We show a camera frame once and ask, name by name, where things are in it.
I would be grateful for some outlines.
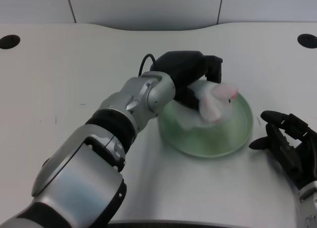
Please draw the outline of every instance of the table surface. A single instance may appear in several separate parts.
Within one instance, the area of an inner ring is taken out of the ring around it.
[[[147,53],[196,50],[223,58],[265,136],[264,110],[317,129],[317,50],[297,42],[317,23],[230,23],[193,31],[133,32],[90,24],[0,25],[0,223],[24,209],[43,162],[110,94],[137,76]],[[144,70],[150,66],[147,61]],[[187,156],[149,122],[126,157],[126,198],[113,221],[170,220],[228,227],[294,228],[292,188],[278,164],[247,145],[217,159]]]

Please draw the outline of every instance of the robotic hand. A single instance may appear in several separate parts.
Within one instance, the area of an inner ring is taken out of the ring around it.
[[[125,197],[120,171],[137,134],[188,85],[204,75],[219,79],[213,59],[222,62],[200,52],[168,52],[151,71],[130,78],[44,163],[32,203],[0,228],[106,226]]]

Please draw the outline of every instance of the black hole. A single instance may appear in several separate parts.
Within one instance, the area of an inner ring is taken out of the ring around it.
[[[297,38],[298,43],[309,49],[317,48],[317,37],[310,34],[302,34]]]
[[[8,35],[0,39],[0,49],[8,50],[16,47],[20,43],[20,37],[16,35]]]

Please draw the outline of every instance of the black cable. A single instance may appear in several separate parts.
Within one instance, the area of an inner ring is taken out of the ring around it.
[[[138,77],[141,76],[144,63],[145,63],[145,61],[147,60],[148,57],[151,57],[151,59],[152,59],[152,61],[153,61],[153,66],[154,66],[154,69],[155,69],[155,62],[156,62],[156,61],[155,61],[154,56],[153,56],[152,54],[147,54],[146,56],[144,56],[144,58],[143,58],[143,60],[142,60],[142,63],[141,63],[141,66],[140,66],[140,70],[139,70],[139,76],[138,76]]]

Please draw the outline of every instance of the green plate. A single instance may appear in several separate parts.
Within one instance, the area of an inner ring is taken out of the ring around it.
[[[205,158],[227,155],[243,146],[252,134],[252,111],[240,94],[232,101],[232,118],[208,128],[184,130],[175,119],[173,103],[167,104],[158,117],[159,131],[166,143],[186,154]]]

